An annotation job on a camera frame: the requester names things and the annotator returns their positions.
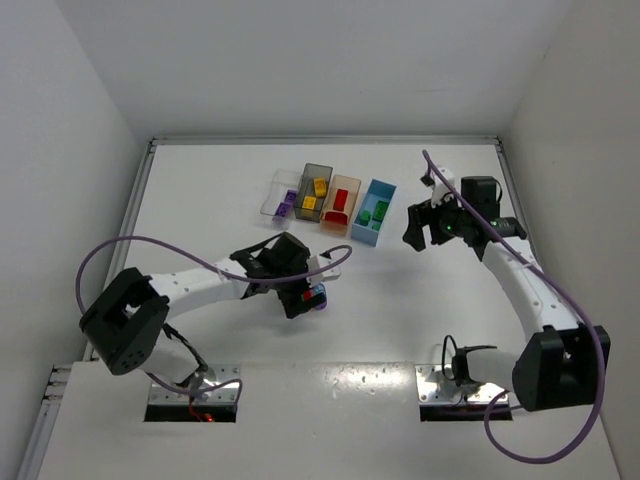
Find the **purple flower print lego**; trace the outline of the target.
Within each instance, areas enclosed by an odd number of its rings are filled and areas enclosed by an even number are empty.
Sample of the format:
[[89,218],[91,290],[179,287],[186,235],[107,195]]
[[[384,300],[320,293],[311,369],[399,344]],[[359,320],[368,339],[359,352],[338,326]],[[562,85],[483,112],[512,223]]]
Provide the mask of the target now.
[[316,310],[323,310],[328,305],[328,297],[326,293],[326,288],[323,283],[320,283],[314,287],[314,292],[322,297],[322,301],[315,307]]

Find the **green square lego brick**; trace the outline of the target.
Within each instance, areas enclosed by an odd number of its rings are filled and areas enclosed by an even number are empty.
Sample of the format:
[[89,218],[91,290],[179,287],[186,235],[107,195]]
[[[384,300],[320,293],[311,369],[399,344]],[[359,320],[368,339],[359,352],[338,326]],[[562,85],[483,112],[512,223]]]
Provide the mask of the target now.
[[366,226],[371,221],[371,213],[367,210],[362,211],[358,216],[358,222]]

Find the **red base lego brick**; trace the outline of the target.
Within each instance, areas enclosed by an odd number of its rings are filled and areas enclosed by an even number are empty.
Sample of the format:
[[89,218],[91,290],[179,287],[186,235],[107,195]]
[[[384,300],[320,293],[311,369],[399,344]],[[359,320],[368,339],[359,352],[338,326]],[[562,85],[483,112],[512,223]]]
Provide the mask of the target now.
[[349,191],[346,189],[337,189],[334,197],[332,209],[343,212],[349,197]]

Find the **red sloped lego brick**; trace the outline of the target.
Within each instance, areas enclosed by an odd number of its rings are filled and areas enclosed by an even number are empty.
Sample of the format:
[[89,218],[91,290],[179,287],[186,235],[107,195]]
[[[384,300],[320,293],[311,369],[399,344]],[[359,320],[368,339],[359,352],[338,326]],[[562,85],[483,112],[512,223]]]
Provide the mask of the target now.
[[330,224],[346,226],[349,217],[344,212],[329,210],[324,214],[323,220]]

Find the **yellow orange bird lego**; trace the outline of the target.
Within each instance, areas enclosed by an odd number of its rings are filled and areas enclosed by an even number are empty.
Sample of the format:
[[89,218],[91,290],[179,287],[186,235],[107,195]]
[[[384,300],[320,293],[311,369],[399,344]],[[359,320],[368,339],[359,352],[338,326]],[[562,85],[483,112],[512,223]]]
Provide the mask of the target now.
[[302,202],[302,208],[306,210],[314,210],[316,207],[317,198],[314,196],[305,196]]

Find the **purple striped oval lego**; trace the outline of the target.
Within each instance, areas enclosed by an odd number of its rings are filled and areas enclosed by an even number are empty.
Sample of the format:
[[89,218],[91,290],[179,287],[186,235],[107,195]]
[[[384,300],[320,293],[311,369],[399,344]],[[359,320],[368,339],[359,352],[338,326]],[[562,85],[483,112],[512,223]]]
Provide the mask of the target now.
[[288,205],[293,205],[295,202],[296,196],[297,196],[297,192],[295,190],[288,190],[284,198],[284,203]]

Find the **yellow curved lego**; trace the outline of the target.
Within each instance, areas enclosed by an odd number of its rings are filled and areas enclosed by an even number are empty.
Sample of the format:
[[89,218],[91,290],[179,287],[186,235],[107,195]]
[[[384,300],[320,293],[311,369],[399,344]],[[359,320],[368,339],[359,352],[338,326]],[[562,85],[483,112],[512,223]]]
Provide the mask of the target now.
[[314,196],[317,198],[324,198],[327,195],[327,181],[322,178],[314,178],[313,179],[313,190]]

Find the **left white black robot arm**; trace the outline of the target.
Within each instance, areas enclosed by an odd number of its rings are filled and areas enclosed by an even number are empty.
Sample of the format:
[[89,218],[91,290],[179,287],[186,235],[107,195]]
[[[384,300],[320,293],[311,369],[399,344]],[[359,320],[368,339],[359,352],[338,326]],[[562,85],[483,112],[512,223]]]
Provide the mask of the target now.
[[199,308],[275,292],[287,318],[327,303],[307,278],[316,257],[296,237],[278,234],[215,263],[181,272],[121,271],[83,312],[79,327],[109,371],[142,370],[172,390],[201,393],[209,366],[172,322]]

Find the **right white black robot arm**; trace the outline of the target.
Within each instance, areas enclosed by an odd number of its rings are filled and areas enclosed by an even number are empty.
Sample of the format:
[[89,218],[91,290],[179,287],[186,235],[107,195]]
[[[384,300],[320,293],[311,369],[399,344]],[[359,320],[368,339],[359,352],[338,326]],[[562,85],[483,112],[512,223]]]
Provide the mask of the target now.
[[423,251],[461,239],[502,287],[526,339],[519,355],[493,345],[456,348],[451,381],[496,384],[529,412],[599,404],[610,338],[600,326],[587,328],[542,279],[524,228],[500,213],[499,182],[490,176],[465,177],[462,195],[456,197],[433,173],[421,181],[432,194],[409,206],[404,242]]

